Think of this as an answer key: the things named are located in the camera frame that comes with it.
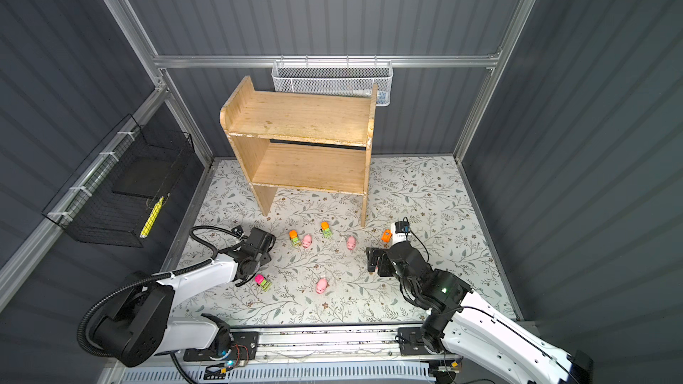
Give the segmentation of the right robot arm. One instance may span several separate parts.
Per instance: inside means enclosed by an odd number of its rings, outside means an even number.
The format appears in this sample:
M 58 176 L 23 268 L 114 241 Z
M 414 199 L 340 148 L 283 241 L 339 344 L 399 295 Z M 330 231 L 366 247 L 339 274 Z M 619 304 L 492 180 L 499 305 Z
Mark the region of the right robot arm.
M 432 268 L 410 242 L 368 248 L 367 269 L 395 277 L 404 299 L 428 313 L 420 331 L 435 355 L 460 355 L 510 383 L 592 383 L 593 360 L 510 320 L 453 273 Z

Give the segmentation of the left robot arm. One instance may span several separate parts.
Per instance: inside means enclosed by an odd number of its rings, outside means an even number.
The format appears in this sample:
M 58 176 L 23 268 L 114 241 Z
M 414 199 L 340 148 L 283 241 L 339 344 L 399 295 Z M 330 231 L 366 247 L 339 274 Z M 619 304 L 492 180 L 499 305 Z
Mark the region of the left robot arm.
M 236 243 L 219 249 L 199 236 L 203 230 L 215 232 L 217 227 L 195 226 L 190 238 L 210 250 L 209 258 L 179 270 L 129 275 L 85 312 L 76 329 L 80 348 L 91 356 L 114 357 L 127 367 L 181 350 L 211 350 L 216 361 L 235 355 L 231 328 L 224 320 L 208 313 L 181 318 L 172 312 L 215 286 L 240 287 L 254 280 L 270 262 L 277 238 L 257 228 L 245 234 L 236 226 L 223 231 Z

